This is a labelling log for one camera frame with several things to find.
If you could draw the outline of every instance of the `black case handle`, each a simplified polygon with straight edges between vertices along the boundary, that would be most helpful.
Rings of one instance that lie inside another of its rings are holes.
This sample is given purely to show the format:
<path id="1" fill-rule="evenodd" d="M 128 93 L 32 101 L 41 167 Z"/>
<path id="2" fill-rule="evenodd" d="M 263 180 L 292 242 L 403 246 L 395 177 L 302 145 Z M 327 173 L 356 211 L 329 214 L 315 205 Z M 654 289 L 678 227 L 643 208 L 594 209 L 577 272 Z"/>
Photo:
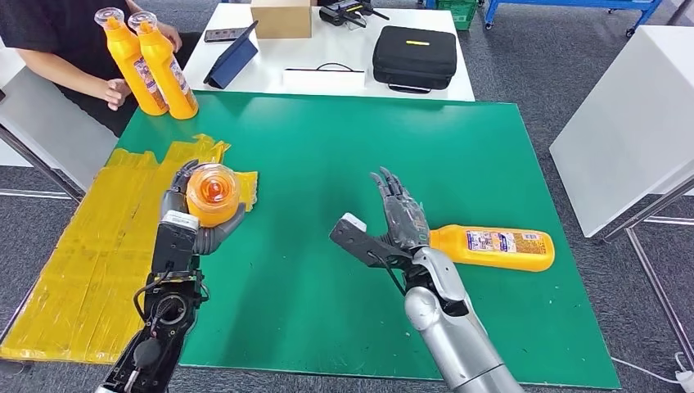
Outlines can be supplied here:
<path id="1" fill-rule="evenodd" d="M 411 93 L 411 94 L 429 94 L 430 88 L 413 88 L 409 86 L 401 86 L 399 84 L 388 84 L 388 88 L 394 92 Z"/>

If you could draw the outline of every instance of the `smartphone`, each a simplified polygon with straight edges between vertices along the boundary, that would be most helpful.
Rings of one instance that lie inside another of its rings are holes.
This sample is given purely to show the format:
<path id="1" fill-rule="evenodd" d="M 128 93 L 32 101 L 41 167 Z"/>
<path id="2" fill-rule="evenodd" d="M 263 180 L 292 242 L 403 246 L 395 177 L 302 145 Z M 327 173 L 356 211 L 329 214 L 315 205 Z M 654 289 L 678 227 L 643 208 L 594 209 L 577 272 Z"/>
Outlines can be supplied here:
<path id="1" fill-rule="evenodd" d="M 241 35 L 241 33 L 246 30 L 245 27 L 234 28 L 234 29 L 215 29 L 215 30 L 205 30 L 205 42 L 206 43 L 226 43 L 228 41 L 233 41 Z"/>

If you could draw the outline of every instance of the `bottle label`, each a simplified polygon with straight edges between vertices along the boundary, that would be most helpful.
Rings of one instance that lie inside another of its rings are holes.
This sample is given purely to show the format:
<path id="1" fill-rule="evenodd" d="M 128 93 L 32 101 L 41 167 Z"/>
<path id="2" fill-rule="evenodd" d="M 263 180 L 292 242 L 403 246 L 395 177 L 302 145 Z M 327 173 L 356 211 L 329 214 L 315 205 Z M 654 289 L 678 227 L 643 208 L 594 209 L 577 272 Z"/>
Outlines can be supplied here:
<path id="1" fill-rule="evenodd" d="M 545 254 L 537 233 L 467 231 L 467 248 L 471 251 L 499 251 L 521 254 Z"/>
<path id="2" fill-rule="evenodd" d="M 169 65 L 169 68 L 171 68 L 171 72 L 173 72 L 173 76 L 176 78 L 178 86 L 181 88 L 181 91 L 186 96 L 186 101 L 188 101 L 188 105 L 190 105 L 193 108 L 196 107 L 197 100 L 193 95 L 193 91 L 191 90 L 190 86 L 188 86 L 188 82 L 186 82 L 186 77 L 183 76 L 183 70 L 181 70 L 181 66 L 178 65 L 178 61 L 176 61 L 175 57 L 171 60 L 171 65 Z"/>
<path id="3" fill-rule="evenodd" d="M 147 66 L 145 59 L 143 57 L 140 57 L 135 61 L 134 65 L 135 70 L 138 74 L 140 74 L 140 78 L 142 79 L 142 81 L 145 82 L 145 87 L 147 87 L 147 91 L 150 93 L 152 98 L 154 98 L 156 105 L 160 109 L 164 109 L 166 107 L 166 100 L 159 91 L 159 88 L 156 86 L 154 77 L 150 72 L 150 67 Z"/>

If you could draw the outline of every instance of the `floor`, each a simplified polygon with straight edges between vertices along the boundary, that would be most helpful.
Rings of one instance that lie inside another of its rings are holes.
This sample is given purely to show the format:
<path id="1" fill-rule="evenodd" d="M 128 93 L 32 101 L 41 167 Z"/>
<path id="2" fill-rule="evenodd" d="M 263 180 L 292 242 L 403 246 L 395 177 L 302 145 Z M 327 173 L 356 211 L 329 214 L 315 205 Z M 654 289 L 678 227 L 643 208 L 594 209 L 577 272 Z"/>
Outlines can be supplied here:
<path id="1" fill-rule="evenodd" d="M 181 31 L 202 30 L 214 0 L 141 0 L 161 20 Z M 380 7 L 414 7 L 414 1 L 382 0 Z M 663 24 L 673 12 L 664 3 L 651 18 Z M 517 102 L 566 236 L 584 279 L 607 347 L 615 357 L 672 378 L 674 334 L 647 284 L 625 238 L 604 244 L 583 238 L 548 147 L 563 125 L 626 43 L 624 31 L 637 12 L 602 9 L 501 5 L 490 31 L 478 11 L 468 32 L 459 34 L 472 87 L 480 101 Z M 0 168 L 0 188 L 47 191 L 52 185 L 32 169 Z M 672 214 L 694 217 L 694 201 L 681 200 Z M 5 325 L 37 277 L 74 211 L 70 201 L 0 196 L 0 264 L 6 272 L 0 287 L 0 325 Z M 683 324 L 694 332 L 694 228 L 645 224 L 638 230 Z M 624 391 L 678 392 L 638 371 L 616 366 Z M 107 368 L 82 364 L 36 364 L 29 373 L 0 375 L 0 392 L 90 392 Z M 172 392 L 444 392 L 440 382 L 315 377 L 242 370 L 179 368 Z M 529 387 L 528 392 L 578 392 Z"/>

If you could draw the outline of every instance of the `blue cart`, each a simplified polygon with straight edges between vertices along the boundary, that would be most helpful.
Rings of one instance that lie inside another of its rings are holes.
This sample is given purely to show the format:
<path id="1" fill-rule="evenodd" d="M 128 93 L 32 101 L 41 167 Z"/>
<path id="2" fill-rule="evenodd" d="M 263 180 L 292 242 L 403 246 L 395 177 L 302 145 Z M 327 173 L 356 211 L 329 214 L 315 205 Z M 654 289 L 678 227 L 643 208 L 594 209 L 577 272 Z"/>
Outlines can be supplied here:
<path id="1" fill-rule="evenodd" d="M 609 13 L 615 10 L 639 10 L 641 17 L 636 24 L 627 29 L 626 36 L 631 37 L 639 25 L 646 23 L 648 18 L 653 15 L 662 0 L 489 0 L 489 9 L 484 16 L 484 28 L 489 30 L 494 26 L 494 13 L 499 4 L 503 2 L 513 4 L 536 4 L 539 6 L 569 6 L 569 7 L 597 7 L 606 8 Z"/>

